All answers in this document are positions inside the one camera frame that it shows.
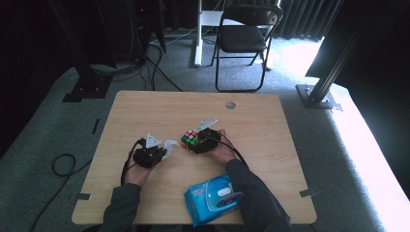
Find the black folding chair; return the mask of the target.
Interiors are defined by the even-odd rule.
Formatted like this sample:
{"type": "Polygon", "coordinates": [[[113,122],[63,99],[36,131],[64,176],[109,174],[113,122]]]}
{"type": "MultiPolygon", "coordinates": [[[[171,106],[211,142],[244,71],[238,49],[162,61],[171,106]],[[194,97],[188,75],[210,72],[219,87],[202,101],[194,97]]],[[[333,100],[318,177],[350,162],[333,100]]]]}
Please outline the black folding chair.
{"type": "Polygon", "coordinates": [[[236,5],[225,10],[220,17],[211,66],[216,65],[215,87],[222,93],[254,93],[264,83],[267,61],[273,34],[283,17],[276,5],[236,5]],[[251,89],[221,89],[220,60],[248,59],[251,66],[261,56],[262,73],[259,85],[251,89]]]}

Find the white wet wipe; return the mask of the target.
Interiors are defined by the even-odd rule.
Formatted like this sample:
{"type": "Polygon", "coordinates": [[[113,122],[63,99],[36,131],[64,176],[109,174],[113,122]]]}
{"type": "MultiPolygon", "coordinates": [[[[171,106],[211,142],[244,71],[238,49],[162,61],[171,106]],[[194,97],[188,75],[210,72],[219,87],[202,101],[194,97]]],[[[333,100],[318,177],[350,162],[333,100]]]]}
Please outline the white wet wipe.
{"type": "Polygon", "coordinates": [[[175,140],[165,140],[164,144],[163,144],[163,149],[165,150],[165,154],[162,157],[162,159],[163,160],[168,159],[171,156],[171,154],[173,152],[173,149],[176,146],[179,146],[179,143],[177,141],[175,141],[175,140]]]}

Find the person's right hand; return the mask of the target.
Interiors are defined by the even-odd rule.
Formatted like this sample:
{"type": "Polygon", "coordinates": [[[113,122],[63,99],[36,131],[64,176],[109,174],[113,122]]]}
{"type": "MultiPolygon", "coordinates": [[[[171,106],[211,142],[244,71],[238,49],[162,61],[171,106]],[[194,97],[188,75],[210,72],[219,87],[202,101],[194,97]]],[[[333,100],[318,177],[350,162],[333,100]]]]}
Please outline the person's right hand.
{"type": "Polygon", "coordinates": [[[235,152],[232,150],[231,143],[225,136],[225,130],[219,130],[220,134],[220,143],[219,145],[207,152],[207,155],[218,160],[222,164],[227,164],[231,160],[237,158],[235,152]]]}

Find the person's left hand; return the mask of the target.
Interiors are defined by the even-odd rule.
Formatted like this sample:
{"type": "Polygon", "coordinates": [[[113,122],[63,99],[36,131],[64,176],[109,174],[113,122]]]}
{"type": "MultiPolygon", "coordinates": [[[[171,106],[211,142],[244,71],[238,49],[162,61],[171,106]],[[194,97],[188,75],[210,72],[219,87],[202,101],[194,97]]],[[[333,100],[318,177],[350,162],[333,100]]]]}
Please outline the person's left hand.
{"type": "Polygon", "coordinates": [[[143,187],[154,168],[144,168],[139,166],[133,158],[127,161],[127,167],[124,172],[124,183],[134,184],[143,187]]]}

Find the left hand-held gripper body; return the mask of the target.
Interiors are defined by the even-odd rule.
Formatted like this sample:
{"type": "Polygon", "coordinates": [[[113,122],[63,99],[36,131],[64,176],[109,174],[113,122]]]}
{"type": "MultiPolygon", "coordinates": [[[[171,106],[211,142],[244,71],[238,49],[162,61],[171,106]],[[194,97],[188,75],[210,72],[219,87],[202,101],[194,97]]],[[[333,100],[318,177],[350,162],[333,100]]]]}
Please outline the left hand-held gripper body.
{"type": "Polygon", "coordinates": [[[147,133],[145,138],[138,139],[132,146],[132,158],[141,167],[152,168],[160,161],[159,157],[164,153],[159,152],[161,142],[151,133],[147,133]]]}

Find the white desk leg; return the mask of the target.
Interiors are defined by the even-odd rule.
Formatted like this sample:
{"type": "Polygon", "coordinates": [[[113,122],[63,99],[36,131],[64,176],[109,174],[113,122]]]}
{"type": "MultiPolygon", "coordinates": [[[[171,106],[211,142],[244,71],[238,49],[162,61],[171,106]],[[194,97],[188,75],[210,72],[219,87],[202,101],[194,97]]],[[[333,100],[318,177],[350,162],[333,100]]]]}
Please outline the white desk leg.
{"type": "Polygon", "coordinates": [[[193,64],[196,67],[200,67],[202,65],[202,48],[203,48],[203,40],[202,40],[202,27],[203,26],[218,26],[220,23],[220,17],[222,15],[222,11],[204,11],[202,9],[202,1],[197,0],[197,26],[196,26],[196,43],[195,43],[195,52],[194,52],[194,61],[193,64]]]}

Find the dark computer tower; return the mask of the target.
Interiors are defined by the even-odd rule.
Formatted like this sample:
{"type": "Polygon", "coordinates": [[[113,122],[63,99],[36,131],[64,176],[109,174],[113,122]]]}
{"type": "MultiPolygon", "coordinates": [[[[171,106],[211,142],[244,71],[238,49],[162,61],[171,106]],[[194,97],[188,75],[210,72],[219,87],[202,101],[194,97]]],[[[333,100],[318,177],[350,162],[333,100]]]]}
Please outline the dark computer tower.
{"type": "Polygon", "coordinates": [[[127,0],[132,26],[132,57],[143,61],[150,43],[155,35],[166,52],[163,32],[162,0],[127,0]]]}

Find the multicoloured puzzle cube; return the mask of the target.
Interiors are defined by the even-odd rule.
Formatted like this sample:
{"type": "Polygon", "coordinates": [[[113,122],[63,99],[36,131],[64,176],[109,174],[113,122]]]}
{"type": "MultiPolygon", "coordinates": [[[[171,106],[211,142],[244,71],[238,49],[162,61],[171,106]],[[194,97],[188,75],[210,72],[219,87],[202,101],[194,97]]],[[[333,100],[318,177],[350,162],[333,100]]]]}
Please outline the multicoloured puzzle cube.
{"type": "Polygon", "coordinates": [[[198,133],[195,130],[187,130],[182,138],[181,143],[184,149],[193,151],[198,142],[198,133]]]}

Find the black metal stand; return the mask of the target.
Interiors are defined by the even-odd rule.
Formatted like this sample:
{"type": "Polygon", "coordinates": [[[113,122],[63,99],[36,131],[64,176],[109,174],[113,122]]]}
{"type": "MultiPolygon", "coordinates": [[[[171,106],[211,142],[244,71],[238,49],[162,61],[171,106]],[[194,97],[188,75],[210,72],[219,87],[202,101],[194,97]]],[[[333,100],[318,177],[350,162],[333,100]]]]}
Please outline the black metal stand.
{"type": "Polygon", "coordinates": [[[55,30],[58,32],[62,44],[78,73],[76,84],[72,91],[63,98],[63,102],[81,102],[83,99],[104,99],[113,76],[97,74],[92,69],[61,0],[45,1],[56,19],[55,30]]]}
{"type": "Polygon", "coordinates": [[[308,69],[309,72],[313,70],[319,72],[318,81],[314,85],[296,86],[305,108],[340,108],[330,93],[330,88],[356,49],[365,24],[364,15],[341,16],[339,14],[336,17],[308,69]]]}

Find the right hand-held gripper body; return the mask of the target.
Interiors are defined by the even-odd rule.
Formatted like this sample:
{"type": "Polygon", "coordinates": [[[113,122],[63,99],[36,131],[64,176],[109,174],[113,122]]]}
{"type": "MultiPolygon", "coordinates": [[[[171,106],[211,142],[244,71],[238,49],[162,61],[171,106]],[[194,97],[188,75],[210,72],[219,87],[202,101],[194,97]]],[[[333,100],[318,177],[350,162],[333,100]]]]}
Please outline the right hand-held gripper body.
{"type": "Polygon", "coordinates": [[[195,145],[200,149],[200,154],[211,151],[219,145],[220,134],[216,130],[211,129],[211,126],[217,121],[217,119],[202,121],[195,129],[195,131],[201,131],[198,142],[195,145]]]}

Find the dark curtain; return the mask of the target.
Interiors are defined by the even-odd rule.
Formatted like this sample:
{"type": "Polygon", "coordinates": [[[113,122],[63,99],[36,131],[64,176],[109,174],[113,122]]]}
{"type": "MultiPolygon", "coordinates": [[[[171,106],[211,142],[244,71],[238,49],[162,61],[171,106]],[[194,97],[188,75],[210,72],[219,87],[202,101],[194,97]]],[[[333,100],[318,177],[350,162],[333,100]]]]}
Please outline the dark curtain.
{"type": "Polygon", "coordinates": [[[275,31],[281,38],[322,40],[344,0],[277,0],[283,17],[275,31]]]}

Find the blue wet wipes pack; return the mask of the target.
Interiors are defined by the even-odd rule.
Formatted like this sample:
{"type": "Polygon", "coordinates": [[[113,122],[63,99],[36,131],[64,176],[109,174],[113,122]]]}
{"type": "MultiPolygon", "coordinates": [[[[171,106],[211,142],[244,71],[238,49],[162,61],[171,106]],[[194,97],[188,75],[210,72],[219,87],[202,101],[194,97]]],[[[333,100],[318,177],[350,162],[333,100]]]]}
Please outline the blue wet wipes pack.
{"type": "Polygon", "coordinates": [[[236,211],[243,196],[233,189],[228,174],[194,185],[184,193],[194,227],[236,211]]]}

